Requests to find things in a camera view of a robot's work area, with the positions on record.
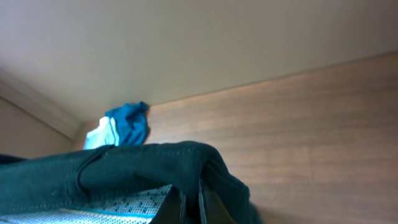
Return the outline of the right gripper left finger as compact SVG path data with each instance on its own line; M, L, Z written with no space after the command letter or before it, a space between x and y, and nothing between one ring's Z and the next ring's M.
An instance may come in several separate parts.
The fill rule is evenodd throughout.
M186 196L172 187L150 224L186 224Z

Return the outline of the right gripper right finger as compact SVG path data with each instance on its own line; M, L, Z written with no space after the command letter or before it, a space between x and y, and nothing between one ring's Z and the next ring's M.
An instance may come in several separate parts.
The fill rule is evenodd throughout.
M236 224L218 194L204 180L200 181L198 203L201 224Z

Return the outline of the black shorts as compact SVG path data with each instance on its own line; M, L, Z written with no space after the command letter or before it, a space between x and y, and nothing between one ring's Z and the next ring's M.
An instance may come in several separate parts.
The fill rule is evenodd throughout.
M236 223L260 223L249 189L199 142L102 146L38 159L1 158L2 223L150 223L172 187L201 223L200 181Z

